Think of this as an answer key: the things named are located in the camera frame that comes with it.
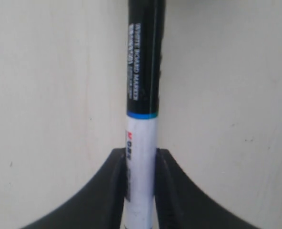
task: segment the white wall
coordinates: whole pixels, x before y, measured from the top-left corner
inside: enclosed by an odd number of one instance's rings
[[[124,144],[126,0],[0,0],[0,229]],[[169,0],[159,146],[240,217],[282,229],[282,0]]]

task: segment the marker body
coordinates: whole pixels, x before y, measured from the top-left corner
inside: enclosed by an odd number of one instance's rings
[[[124,225],[151,229],[165,0],[129,0]]]

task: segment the marker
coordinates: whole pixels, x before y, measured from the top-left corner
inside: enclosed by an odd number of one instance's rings
[[[151,229],[165,0],[129,0],[126,229]]]

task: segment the blue stripe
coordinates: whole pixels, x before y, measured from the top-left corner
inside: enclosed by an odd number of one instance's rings
[[[158,116],[158,112],[152,114],[136,114],[133,112],[128,111],[127,116],[135,119],[152,119]]]

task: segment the whiteboard marker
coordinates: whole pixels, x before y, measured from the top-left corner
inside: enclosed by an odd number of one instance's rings
[[[126,229],[151,229],[165,0],[129,0]]]

